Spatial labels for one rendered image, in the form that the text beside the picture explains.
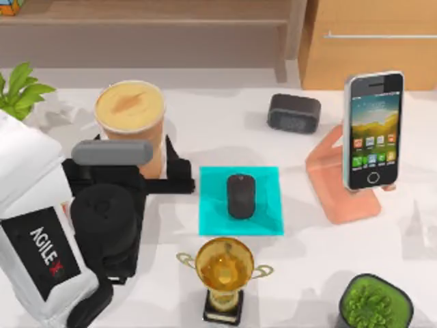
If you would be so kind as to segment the tan coffee cup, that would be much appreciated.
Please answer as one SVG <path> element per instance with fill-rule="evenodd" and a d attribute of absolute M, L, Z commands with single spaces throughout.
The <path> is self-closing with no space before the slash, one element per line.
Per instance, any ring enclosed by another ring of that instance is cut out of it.
<path fill-rule="evenodd" d="M 145 178 L 160 178 L 163 171 L 163 124 L 165 98 L 161 90 L 145 81 L 122 81 L 101 92 L 94 105 L 96 121 L 108 139 L 150 142 L 153 158 L 140 165 Z"/>

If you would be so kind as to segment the pale grey rounded box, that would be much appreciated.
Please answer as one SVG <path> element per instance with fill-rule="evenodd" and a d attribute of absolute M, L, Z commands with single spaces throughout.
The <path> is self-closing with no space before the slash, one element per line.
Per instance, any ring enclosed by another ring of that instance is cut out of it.
<path fill-rule="evenodd" d="M 145 165 L 153 156 L 153 146 L 141 140 L 85 140 L 71 152 L 79 165 Z"/>

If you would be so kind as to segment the teal square mat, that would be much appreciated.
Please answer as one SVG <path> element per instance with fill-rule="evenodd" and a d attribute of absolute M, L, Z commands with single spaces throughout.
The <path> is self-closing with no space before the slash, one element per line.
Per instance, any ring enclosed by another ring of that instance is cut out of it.
<path fill-rule="evenodd" d="M 199 235 L 284 235 L 278 167 L 203 166 L 199 173 Z M 235 219 L 228 213 L 227 179 L 232 174 L 255 179 L 255 212 L 249 219 Z"/>

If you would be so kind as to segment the black computer mouse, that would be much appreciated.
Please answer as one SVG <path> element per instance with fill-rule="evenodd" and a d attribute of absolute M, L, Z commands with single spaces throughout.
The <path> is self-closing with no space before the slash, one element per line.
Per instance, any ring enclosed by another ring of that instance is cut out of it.
<path fill-rule="evenodd" d="M 235 219 L 249 219 L 255 212 L 256 184 L 248 174 L 232 174 L 227 179 L 227 211 Z"/>

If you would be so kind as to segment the green leafy plant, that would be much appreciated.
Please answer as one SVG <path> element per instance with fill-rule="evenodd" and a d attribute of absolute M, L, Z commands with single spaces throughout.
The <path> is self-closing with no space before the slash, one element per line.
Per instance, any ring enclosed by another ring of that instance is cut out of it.
<path fill-rule="evenodd" d="M 23 62 L 12 70 L 8 82 L 0 73 L 0 109 L 19 121 L 32 112 L 36 103 L 45 101 L 43 94 L 56 91 L 31 76 L 32 72 L 30 63 Z"/>

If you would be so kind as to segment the gold trophy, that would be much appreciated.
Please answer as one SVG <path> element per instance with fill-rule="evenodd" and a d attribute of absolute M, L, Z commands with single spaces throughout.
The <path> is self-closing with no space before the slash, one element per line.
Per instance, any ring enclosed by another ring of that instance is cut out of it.
<path fill-rule="evenodd" d="M 209 240 L 195 257 L 180 252 L 176 258 L 194 269 L 207 288 L 203 319 L 224 325 L 240 324 L 243 288 L 247 283 L 274 272 L 267 264 L 256 266 L 251 250 L 243 242 L 231 237 Z"/>

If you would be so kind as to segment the wooden open shelf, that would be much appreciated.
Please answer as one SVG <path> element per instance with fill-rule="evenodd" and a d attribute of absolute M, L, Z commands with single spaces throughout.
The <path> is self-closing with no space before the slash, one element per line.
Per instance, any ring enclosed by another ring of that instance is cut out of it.
<path fill-rule="evenodd" d="M 287 79 L 307 0 L 25 0 L 0 16 L 0 68 L 269 68 Z"/>

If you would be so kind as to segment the black alarm clock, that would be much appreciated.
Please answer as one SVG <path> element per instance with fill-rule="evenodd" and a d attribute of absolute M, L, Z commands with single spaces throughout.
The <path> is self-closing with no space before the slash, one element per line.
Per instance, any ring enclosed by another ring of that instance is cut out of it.
<path fill-rule="evenodd" d="M 320 122 L 319 100 L 290 94 L 274 94 L 270 99 L 267 124 L 275 130 L 313 134 Z"/>

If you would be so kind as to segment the salmon phone stand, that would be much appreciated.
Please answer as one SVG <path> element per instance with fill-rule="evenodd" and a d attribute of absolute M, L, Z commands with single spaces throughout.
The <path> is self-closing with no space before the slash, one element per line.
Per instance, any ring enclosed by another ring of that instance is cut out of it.
<path fill-rule="evenodd" d="M 343 136 L 342 125 L 334 127 L 309 153 L 305 165 L 327 219 L 343 224 L 379 215 L 381 205 L 371 189 L 351 192 L 342 181 L 342 147 L 334 146 Z"/>

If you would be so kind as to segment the orange patterned box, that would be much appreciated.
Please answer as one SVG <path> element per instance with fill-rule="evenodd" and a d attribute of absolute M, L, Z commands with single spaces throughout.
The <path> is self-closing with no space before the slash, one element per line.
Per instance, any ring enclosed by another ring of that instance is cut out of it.
<path fill-rule="evenodd" d="M 0 0 L 0 16 L 15 16 L 21 6 L 21 0 Z"/>

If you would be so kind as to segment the silver smartphone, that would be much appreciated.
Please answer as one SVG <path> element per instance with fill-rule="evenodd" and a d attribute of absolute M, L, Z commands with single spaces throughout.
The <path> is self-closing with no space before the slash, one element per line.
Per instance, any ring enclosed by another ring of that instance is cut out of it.
<path fill-rule="evenodd" d="M 399 175 L 404 75 L 360 74 L 344 86 L 343 184 L 351 191 L 393 184 Z"/>

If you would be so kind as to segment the wooden cupboard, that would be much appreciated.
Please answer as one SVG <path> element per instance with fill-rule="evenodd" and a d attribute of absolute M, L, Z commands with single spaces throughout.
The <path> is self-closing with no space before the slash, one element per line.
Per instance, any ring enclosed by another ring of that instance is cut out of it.
<path fill-rule="evenodd" d="M 298 54 L 305 90 L 341 90 L 356 74 L 398 70 L 407 90 L 437 88 L 437 40 L 342 40 L 333 34 L 437 34 L 437 0 L 307 0 Z"/>

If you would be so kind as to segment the green plant in black pot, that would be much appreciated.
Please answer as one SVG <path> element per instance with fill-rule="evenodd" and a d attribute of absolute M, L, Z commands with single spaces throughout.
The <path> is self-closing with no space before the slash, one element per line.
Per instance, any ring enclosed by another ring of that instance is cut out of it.
<path fill-rule="evenodd" d="M 414 315 L 410 297 L 371 273 L 355 276 L 339 301 L 335 328 L 409 328 Z"/>

